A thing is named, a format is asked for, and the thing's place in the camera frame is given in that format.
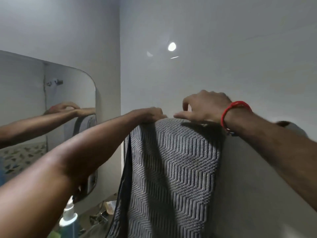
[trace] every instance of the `toiletries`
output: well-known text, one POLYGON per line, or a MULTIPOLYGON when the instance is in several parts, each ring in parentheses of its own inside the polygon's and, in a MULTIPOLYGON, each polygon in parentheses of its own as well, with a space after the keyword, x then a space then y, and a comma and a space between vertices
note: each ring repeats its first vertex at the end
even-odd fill
POLYGON ((74 212, 73 196, 71 196, 59 222, 61 238, 78 238, 79 224, 77 218, 78 215, 74 212))

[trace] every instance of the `mirror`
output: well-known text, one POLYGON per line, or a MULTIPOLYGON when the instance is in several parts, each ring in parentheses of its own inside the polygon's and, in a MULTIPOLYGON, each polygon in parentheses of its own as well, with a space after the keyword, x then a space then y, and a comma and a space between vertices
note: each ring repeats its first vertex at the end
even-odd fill
MULTIPOLYGON (((0 185, 97 123, 95 84, 76 68, 0 51, 0 96, 0 131, 10 134, 0 135, 0 185), (43 116, 47 121, 39 129, 37 118, 43 116), (60 121, 53 124, 56 118, 60 121), (31 131, 25 119, 34 122, 31 131)), ((74 201, 86 197, 96 182, 97 171, 78 187, 74 201)))

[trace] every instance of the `reflected hand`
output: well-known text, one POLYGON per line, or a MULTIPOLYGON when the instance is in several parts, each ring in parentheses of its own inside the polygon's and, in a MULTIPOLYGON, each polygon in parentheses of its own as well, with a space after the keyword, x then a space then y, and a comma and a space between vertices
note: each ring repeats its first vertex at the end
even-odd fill
POLYGON ((50 107, 48 110, 45 111, 45 115, 46 114, 54 114, 54 113, 59 113, 59 112, 64 112, 66 111, 66 108, 68 107, 72 107, 74 109, 80 109, 80 107, 73 103, 73 102, 62 102, 62 103, 59 103, 59 104, 56 104, 52 107, 50 107))
POLYGON ((96 108, 81 108, 76 109, 77 117, 86 117, 89 115, 96 114, 96 108))
POLYGON ((230 104, 231 100, 224 93, 202 90, 197 94, 184 98, 184 111, 174 114, 174 118, 187 119, 199 123, 204 121, 220 123, 223 112, 230 104), (192 112, 188 111, 188 105, 191 106, 192 112))
POLYGON ((143 108, 143 109, 135 110, 135 112, 144 113, 142 123, 154 123, 160 119, 167 118, 167 116, 163 114, 162 109, 156 108, 156 107, 143 108))

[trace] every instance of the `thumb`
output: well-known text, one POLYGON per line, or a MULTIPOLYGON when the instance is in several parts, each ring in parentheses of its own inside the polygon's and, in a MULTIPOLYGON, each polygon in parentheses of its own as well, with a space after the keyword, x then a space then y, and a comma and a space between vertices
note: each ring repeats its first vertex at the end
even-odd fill
POLYGON ((189 112, 189 111, 182 111, 182 112, 174 114, 174 118, 192 120, 193 119, 193 113, 189 112))

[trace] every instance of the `chevron pattern towel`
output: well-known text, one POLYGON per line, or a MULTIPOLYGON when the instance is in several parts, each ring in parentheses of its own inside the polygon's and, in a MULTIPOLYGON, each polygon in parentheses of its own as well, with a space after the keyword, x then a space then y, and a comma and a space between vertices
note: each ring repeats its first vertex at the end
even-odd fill
POLYGON ((135 128, 107 237, 203 237, 223 135, 180 119, 135 128))

